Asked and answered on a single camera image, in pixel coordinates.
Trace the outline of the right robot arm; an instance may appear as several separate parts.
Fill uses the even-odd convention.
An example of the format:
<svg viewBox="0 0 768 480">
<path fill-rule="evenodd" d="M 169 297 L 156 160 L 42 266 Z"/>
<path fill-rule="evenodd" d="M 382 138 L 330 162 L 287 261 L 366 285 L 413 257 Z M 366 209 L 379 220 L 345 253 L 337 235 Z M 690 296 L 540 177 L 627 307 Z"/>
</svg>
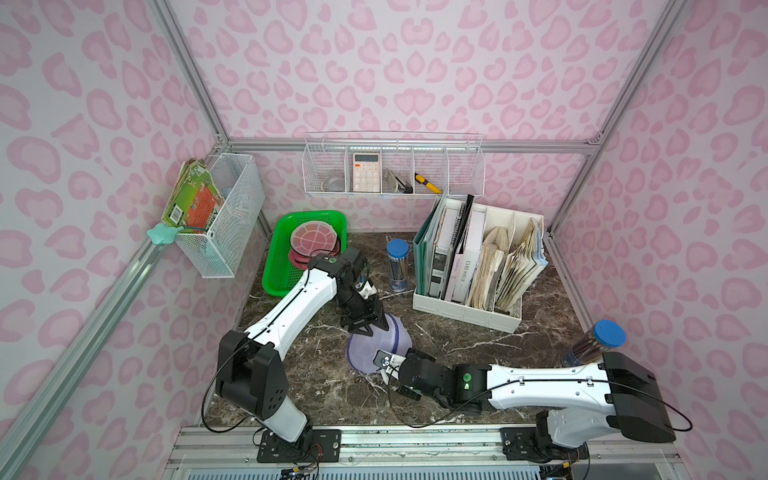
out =
<svg viewBox="0 0 768 480">
<path fill-rule="evenodd" d="M 613 433 L 638 442 L 676 438 L 655 375 L 618 352 L 565 368 L 522 369 L 496 364 L 441 365 L 411 349 L 404 356 L 379 350 L 373 363 L 404 396 L 428 397 L 449 415 L 479 415 L 538 407 L 538 437 L 547 446 L 575 449 Z"/>
</svg>

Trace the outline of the purple mesh laundry bag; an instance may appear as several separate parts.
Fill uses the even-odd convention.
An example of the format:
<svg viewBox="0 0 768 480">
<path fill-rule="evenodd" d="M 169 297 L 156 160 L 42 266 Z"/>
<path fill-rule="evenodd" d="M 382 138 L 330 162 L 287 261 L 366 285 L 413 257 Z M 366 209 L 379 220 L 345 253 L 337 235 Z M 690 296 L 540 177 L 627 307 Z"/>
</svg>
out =
<svg viewBox="0 0 768 480">
<path fill-rule="evenodd" d="M 350 337 L 346 357 L 349 365 L 362 374 L 378 370 L 374 364 L 379 350 L 405 356 L 413 346 L 412 339 L 401 319 L 390 313 L 385 314 L 388 329 L 373 326 L 371 336 L 354 334 Z"/>
</svg>

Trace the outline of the pink mesh laundry bag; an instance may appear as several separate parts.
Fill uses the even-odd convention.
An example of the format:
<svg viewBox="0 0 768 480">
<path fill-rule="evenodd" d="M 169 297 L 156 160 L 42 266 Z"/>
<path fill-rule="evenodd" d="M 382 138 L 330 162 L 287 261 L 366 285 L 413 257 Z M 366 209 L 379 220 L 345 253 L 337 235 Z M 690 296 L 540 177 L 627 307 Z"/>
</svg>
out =
<svg viewBox="0 0 768 480">
<path fill-rule="evenodd" d="M 290 235 L 290 263 L 306 270 L 309 261 L 317 255 L 338 255 L 341 241 L 332 226 L 323 221 L 308 221 L 299 225 Z"/>
</svg>

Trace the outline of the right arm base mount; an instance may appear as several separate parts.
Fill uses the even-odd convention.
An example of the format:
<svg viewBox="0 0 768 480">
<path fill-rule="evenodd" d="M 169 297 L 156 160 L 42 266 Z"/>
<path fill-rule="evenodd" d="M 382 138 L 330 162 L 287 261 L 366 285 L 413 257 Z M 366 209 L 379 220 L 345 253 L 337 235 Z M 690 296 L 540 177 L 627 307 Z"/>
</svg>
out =
<svg viewBox="0 0 768 480">
<path fill-rule="evenodd" d="M 578 447 L 556 445 L 548 431 L 547 418 L 537 419 L 534 426 L 500 429 L 502 452 L 508 461 L 546 464 L 552 461 L 577 462 L 589 457 L 586 443 Z"/>
</svg>

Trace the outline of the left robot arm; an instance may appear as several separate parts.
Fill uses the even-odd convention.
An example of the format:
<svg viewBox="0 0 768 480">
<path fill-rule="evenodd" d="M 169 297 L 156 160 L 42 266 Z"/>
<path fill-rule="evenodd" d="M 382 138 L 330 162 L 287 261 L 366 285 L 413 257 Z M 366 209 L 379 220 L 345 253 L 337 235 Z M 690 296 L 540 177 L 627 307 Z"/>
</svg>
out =
<svg viewBox="0 0 768 480">
<path fill-rule="evenodd" d="M 302 443 L 311 427 L 288 397 L 283 365 L 310 320 L 328 303 L 341 310 L 341 328 L 371 337 L 389 325 L 376 288 L 363 279 L 367 257 L 349 247 L 337 256 L 321 250 L 290 292 L 244 332 L 230 331 L 219 343 L 215 394 L 246 411 L 288 443 Z"/>
</svg>

